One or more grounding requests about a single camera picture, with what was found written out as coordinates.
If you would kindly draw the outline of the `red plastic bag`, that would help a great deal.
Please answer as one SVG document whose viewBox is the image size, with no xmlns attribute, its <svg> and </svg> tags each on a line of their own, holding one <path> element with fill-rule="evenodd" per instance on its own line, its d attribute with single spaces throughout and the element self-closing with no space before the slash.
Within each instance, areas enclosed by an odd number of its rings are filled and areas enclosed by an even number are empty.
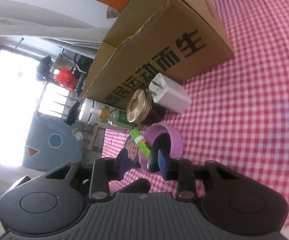
<svg viewBox="0 0 289 240">
<path fill-rule="evenodd" d="M 71 91 L 76 88 L 78 79 L 67 68 L 61 68 L 60 72 L 55 76 L 54 80 L 60 83 L 64 88 Z"/>
</svg>

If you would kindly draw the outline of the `small wooden stool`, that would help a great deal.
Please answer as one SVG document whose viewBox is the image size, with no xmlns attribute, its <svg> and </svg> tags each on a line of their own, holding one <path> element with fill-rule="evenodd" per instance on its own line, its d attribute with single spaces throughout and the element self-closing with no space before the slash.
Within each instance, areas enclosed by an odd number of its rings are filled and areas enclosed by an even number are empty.
<svg viewBox="0 0 289 240">
<path fill-rule="evenodd" d="M 105 129 L 98 126 L 85 126 L 83 129 L 83 153 L 102 153 Z"/>
</svg>

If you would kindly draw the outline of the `pink checkered tablecloth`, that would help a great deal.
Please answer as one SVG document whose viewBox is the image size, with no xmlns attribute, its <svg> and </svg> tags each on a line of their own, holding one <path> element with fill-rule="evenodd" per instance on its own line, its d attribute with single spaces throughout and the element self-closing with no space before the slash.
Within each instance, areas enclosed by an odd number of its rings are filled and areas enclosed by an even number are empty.
<svg viewBox="0 0 289 240">
<path fill-rule="evenodd" d="M 164 123 L 181 132 L 185 158 L 234 168 L 289 205 L 289 0 L 212 1 L 234 58 L 188 80 L 191 107 Z"/>
</svg>

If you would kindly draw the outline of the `wheelchair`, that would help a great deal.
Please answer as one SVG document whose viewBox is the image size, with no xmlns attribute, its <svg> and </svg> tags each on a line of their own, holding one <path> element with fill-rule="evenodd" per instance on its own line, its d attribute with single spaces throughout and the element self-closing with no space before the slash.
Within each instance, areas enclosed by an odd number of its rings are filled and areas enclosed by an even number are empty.
<svg viewBox="0 0 289 240">
<path fill-rule="evenodd" d="M 85 86 L 85 80 L 87 78 L 92 63 L 93 63 L 92 58 L 75 53 L 67 49 L 63 49 L 54 63 L 54 68 L 59 70 L 59 72 L 61 68 L 64 67 L 69 69 L 78 79 L 76 88 L 71 91 L 75 91 L 78 94 L 80 94 Z"/>
</svg>

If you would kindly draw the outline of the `grey curtain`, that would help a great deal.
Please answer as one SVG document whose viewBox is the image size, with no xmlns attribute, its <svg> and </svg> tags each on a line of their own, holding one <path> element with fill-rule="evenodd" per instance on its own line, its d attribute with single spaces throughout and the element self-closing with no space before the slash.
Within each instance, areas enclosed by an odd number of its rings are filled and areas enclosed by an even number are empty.
<svg viewBox="0 0 289 240">
<path fill-rule="evenodd" d="M 108 31 L 41 7 L 0 0 L 0 36 L 34 36 L 95 49 Z"/>
</svg>

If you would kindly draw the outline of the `gold lid dark jar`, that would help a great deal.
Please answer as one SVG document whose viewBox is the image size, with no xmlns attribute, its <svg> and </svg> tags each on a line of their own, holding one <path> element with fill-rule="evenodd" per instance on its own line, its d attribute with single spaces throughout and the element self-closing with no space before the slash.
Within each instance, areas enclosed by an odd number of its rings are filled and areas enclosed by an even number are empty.
<svg viewBox="0 0 289 240">
<path fill-rule="evenodd" d="M 131 97 L 126 113 L 129 122 L 151 126 L 163 120 L 166 108 L 156 104 L 149 92 L 138 89 Z"/>
</svg>

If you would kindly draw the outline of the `purple round case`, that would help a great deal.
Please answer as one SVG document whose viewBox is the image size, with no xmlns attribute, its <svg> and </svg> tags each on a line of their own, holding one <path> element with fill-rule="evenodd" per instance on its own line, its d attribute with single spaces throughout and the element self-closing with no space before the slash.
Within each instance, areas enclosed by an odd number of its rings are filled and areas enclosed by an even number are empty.
<svg viewBox="0 0 289 240">
<path fill-rule="evenodd" d="M 144 133 L 142 133 L 147 142 L 152 145 L 158 144 L 159 150 L 166 151 L 171 158 L 181 158 L 183 153 L 183 139 L 178 129 L 167 125 L 167 124 L 153 124 Z M 143 155 L 141 150 L 138 148 L 138 162 L 141 168 L 150 173 L 147 170 L 147 158 Z"/>
</svg>

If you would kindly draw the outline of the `white power adapter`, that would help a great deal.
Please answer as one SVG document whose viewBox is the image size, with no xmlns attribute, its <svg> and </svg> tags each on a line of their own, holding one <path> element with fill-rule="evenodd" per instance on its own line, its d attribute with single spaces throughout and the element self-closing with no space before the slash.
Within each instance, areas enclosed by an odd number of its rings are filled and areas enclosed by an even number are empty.
<svg viewBox="0 0 289 240">
<path fill-rule="evenodd" d="M 179 83 L 161 73 L 153 78 L 146 91 L 155 104 L 177 114 L 183 114 L 192 104 L 187 91 Z"/>
</svg>

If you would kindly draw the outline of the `black oval object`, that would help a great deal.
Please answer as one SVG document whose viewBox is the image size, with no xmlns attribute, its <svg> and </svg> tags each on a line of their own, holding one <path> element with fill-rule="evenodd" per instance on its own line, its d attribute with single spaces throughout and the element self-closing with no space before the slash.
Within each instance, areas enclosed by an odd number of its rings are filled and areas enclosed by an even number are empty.
<svg viewBox="0 0 289 240">
<path fill-rule="evenodd" d="M 160 171 L 159 162 L 158 162 L 158 144 L 154 143 L 151 147 L 150 154 L 147 160 L 147 170 L 150 173 L 156 173 Z"/>
</svg>

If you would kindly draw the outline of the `white lid supplement bottle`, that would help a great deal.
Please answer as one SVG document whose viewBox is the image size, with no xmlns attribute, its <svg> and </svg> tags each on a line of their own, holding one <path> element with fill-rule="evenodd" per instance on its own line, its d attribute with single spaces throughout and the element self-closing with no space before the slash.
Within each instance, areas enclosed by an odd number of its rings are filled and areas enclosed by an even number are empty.
<svg viewBox="0 0 289 240">
<path fill-rule="evenodd" d="M 103 108 L 111 109 L 108 105 L 101 102 L 92 99 L 85 99 L 80 109 L 79 121 L 90 125 L 97 125 L 100 128 L 106 129 L 108 123 L 99 117 L 100 111 Z"/>
</svg>

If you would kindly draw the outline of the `brown cardboard box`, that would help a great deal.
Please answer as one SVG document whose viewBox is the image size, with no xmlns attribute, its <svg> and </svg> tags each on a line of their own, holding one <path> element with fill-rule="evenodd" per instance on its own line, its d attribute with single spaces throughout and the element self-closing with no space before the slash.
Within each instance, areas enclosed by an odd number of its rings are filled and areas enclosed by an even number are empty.
<svg viewBox="0 0 289 240">
<path fill-rule="evenodd" d="M 233 56 L 211 0 L 131 0 L 104 37 L 81 96 L 125 109 L 159 73 L 183 82 Z"/>
</svg>

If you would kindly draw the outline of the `blue kids play tent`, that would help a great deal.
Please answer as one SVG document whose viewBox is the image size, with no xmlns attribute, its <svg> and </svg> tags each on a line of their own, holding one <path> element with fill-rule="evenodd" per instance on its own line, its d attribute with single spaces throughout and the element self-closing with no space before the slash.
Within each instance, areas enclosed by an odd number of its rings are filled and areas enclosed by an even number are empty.
<svg viewBox="0 0 289 240">
<path fill-rule="evenodd" d="M 36 111 L 28 132 L 22 165 L 47 172 L 82 159 L 82 128 L 56 116 Z"/>
</svg>

